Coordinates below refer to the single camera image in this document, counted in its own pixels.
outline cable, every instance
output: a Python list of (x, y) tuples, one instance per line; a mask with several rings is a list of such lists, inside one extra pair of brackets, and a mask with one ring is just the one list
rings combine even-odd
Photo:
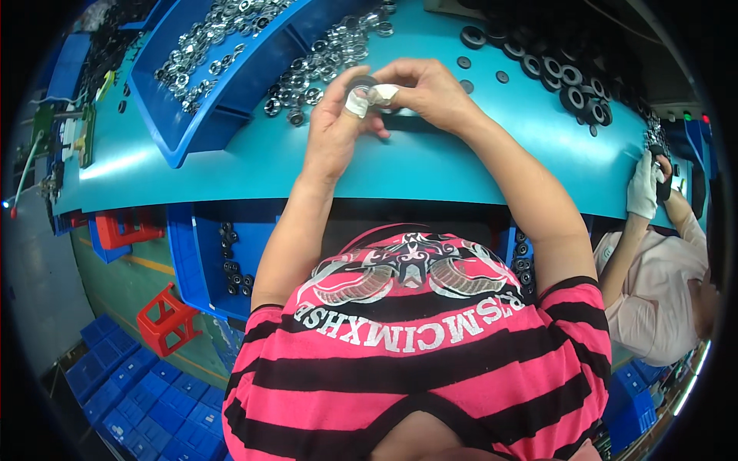
[(85, 96), (87, 96), (87, 91), (85, 91), (84, 93), (82, 93), (82, 94), (81, 94), (81, 95), (80, 95), (80, 96), (79, 96), (79, 97), (78, 97), (78, 98), (77, 98), (76, 100), (74, 100), (74, 101), (70, 100), (70, 99), (69, 99), (68, 97), (56, 97), (56, 96), (47, 96), (47, 97), (45, 97), (44, 99), (42, 99), (42, 100), (40, 100), (40, 101), (36, 101), (36, 100), (30, 100), (30, 101), (28, 101), (28, 103), (29, 103), (29, 104), (41, 104), (41, 103), (45, 103), (46, 101), (67, 101), (67, 102), (68, 102), (68, 103), (70, 103), (70, 104), (77, 104), (77, 103), (78, 103), (78, 102), (79, 102), (79, 101), (80, 101), (80, 100), (81, 100), (82, 98), (84, 98)]
[(619, 25), (619, 26), (620, 26), (620, 27), (622, 27), (623, 29), (627, 30), (628, 32), (634, 33), (634, 34), (636, 34), (636, 35), (637, 35), (638, 37), (641, 37), (641, 38), (645, 38), (646, 40), (648, 40), (648, 41), (650, 41), (650, 42), (652, 42), (652, 43), (654, 43), (654, 44), (657, 44), (657, 45), (662, 45), (662, 46), (666, 46), (666, 45), (664, 45), (664, 44), (663, 44), (663, 41), (661, 41), (661, 40), (658, 40), (657, 38), (649, 37), (648, 35), (643, 35), (642, 33), (640, 33), (640, 32), (637, 32), (637, 31), (635, 31), (635, 30), (631, 29), (630, 27), (626, 26), (625, 24), (621, 23), (621, 22), (620, 22), (620, 21), (618, 21), (617, 19), (613, 18), (613, 17), (611, 16), (611, 15), (607, 14), (607, 13), (606, 13), (605, 11), (602, 11), (602, 10), (600, 10), (600, 9), (599, 9), (598, 7), (596, 7), (595, 5), (593, 5), (593, 4), (592, 4), (592, 3), (590, 2), (590, 0), (584, 0), (584, 3), (586, 3), (586, 4), (590, 5), (590, 6), (591, 6), (591, 7), (592, 7), (592, 8), (593, 8), (593, 9), (594, 9), (595, 11), (598, 11), (598, 12), (599, 12), (600, 14), (602, 14), (602, 15), (603, 15), (603, 16), (604, 16), (605, 18), (608, 18), (608, 19), (610, 19), (610, 20), (611, 20), (612, 22), (616, 23), (617, 25)]
[(15, 203), (13, 204), (13, 208), (10, 209), (11, 219), (15, 219), (15, 217), (18, 215), (18, 202), (21, 200), (21, 192), (23, 191), (23, 183), (26, 181), (26, 174), (28, 174), (28, 169), (31, 166), (31, 160), (33, 160), (33, 157), (36, 155), (36, 149), (38, 148), (38, 143), (41, 142), (43, 138), (44, 138), (44, 130), (39, 130), (38, 134), (36, 135), (36, 142), (33, 143), (33, 147), (31, 148), (31, 153), (28, 154), (28, 160), (26, 160), (26, 167), (23, 169), (23, 174), (21, 175), (21, 183), (18, 184), (18, 192), (15, 193)]

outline white glove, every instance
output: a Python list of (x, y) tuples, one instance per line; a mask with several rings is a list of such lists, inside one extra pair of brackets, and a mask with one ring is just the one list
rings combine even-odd
[(646, 219), (656, 216), (656, 181), (663, 183), (663, 172), (651, 160), (651, 151), (645, 150), (628, 184), (628, 213)]

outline light pink shirt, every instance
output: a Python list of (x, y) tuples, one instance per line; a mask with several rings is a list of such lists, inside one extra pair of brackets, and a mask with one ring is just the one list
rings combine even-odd
[[(687, 280), (702, 280), (708, 267), (707, 239), (690, 214), (679, 237), (647, 231), (630, 266), (621, 296), (605, 310), (610, 339), (654, 367), (679, 360), (699, 342)], [(620, 241), (606, 234), (594, 251), (597, 274)]]

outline woman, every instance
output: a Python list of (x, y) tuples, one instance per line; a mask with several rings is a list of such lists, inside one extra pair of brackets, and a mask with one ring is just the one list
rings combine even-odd
[(403, 85), (388, 99), (459, 136), (493, 175), (535, 248), (537, 305), (520, 301), (520, 283), (488, 249), (419, 225), (374, 229), (318, 260), (356, 137), (390, 135), (376, 114), (344, 108), (347, 83), (367, 71), (341, 74), (312, 111), (227, 389), (231, 455), (592, 456), (610, 340), (587, 229), (562, 185), (438, 61), (396, 60), (373, 76)]
[[(669, 161), (655, 159), (668, 179)], [(611, 339), (648, 365), (665, 367), (710, 338), (718, 293), (710, 283), (705, 232), (681, 193), (668, 189), (663, 201), (679, 237), (649, 228), (658, 174), (646, 150), (628, 185), (624, 230), (605, 234), (594, 257)]]

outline teal workbench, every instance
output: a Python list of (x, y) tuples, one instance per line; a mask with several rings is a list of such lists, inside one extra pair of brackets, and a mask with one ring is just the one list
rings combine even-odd
[[(474, 84), (472, 99), (562, 182), (580, 212), (625, 217), (625, 192), (646, 129), (639, 116), (612, 103), (614, 122), (598, 127), (598, 136), (592, 137), (586, 125), (579, 125), (565, 111), (558, 94), (527, 78), (517, 61), (489, 45), (466, 48), (458, 36), (462, 27), (475, 23), (472, 19), (424, 12), (421, 0), (409, 0), (400, 3), (390, 20), (394, 36), (372, 34), (366, 64), (379, 69), (399, 57), (439, 59), (459, 80)], [(459, 56), (471, 60), (470, 69), (456, 64)], [(285, 111), (269, 119), (257, 109), (253, 121), (226, 149), (191, 153), (181, 168), (173, 170), (154, 144), (133, 99), (123, 96), (131, 64), (128, 58), (123, 61), (117, 84), (97, 103), (92, 165), (79, 170), (77, 159), (67, 162), (55, 214), (289, 194), (303, 163), (307, 124), (293, 128)], [(509, 75), (509, 83), (495, 79), (499, 70)], [(124, 99), (128, 107), (119, 114), (118, 103)], [(677, 158), (675, 162), (682, 176), (690, 178), (692, 163)], [(687, 190), (691, 200), (691, 188)], [(392, 131), (387, 141), (360, 138), (336, 197), (505, 203), (476, 155), (455, 137), (435, 129)], [(652, 223), (671, 226), (663, 208)]]

